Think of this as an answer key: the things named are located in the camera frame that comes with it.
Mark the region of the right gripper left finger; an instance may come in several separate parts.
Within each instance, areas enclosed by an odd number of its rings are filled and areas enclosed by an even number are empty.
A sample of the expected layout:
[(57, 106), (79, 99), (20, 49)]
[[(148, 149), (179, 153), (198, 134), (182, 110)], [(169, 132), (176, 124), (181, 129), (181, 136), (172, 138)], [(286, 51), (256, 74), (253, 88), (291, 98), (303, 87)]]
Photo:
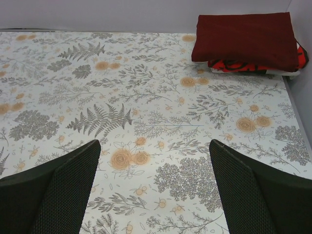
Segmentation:
[(78, 234), (101, 146), (74, 151), (0, 180), (2, 234)]

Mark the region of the dark red t shirt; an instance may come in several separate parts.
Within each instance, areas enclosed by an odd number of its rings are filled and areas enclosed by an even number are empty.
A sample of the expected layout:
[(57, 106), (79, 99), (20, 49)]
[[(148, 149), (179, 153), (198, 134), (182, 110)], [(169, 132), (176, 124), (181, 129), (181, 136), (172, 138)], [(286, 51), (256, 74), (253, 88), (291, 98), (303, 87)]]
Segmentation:
[(200, 15), (193, 62), (234, 60), (293, 72), (297, 45), (288, 12), (246, 15)]

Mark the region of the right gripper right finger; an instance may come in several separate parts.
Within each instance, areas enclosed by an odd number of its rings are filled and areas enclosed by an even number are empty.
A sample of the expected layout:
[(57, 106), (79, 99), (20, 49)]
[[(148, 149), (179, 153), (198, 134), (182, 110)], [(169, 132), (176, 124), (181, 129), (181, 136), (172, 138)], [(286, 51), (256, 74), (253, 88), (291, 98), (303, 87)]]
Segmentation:
[(312, 181), (213, 139), (213, 171), (231, 234), (310, 234)]

